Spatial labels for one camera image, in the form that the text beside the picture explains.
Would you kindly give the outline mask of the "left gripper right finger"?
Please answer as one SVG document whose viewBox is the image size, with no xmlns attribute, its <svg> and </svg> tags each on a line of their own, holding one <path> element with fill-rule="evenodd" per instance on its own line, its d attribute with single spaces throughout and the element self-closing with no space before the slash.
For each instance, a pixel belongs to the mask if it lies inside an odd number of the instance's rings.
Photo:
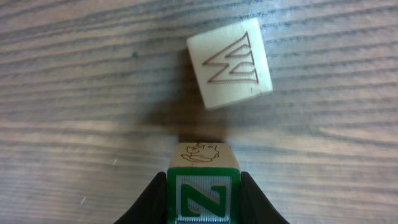
<svg viewBox="0 0 398 224">
<path fill-rule="evenodd" d="M 289 224 L 248 172 L 241 173 L 239 224 Z"/>
</svg>

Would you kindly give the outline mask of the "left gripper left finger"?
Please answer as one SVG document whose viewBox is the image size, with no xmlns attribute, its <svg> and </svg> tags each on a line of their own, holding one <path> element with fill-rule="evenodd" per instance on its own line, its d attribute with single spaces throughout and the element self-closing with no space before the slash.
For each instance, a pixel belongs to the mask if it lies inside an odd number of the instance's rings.
<svg viewBox="0 0 398 224">
<path fill-rule="evenodd" d="M 159 172 L 140 194 L 128 211 L 114 224 L 166 224 L 167 181 L 166 173 Z"/>
</svg>

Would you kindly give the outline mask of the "green letter Z block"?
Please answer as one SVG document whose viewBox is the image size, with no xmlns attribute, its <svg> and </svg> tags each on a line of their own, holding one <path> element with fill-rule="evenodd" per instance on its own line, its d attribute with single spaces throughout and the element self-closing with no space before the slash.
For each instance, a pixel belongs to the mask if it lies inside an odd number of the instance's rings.
<svg viewBox="0 0 398 224">
<path fill-rule="evenodd" d="M 229 145 L 181 142 L 167 170 L 167 223 L 236 224 L 240 183 Z"/>
</svg>

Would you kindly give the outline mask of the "white sketch block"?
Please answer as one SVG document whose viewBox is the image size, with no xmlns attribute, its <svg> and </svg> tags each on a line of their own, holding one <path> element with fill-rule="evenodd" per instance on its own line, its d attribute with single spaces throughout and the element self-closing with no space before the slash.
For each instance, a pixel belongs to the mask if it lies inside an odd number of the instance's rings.
<svg viewBox="0 0 398 224">
<path fill-rule="evenodd" d="M 206 109 L 273 91 L 257 18 L 194 35 L 187 47 Z"/>
</svg>

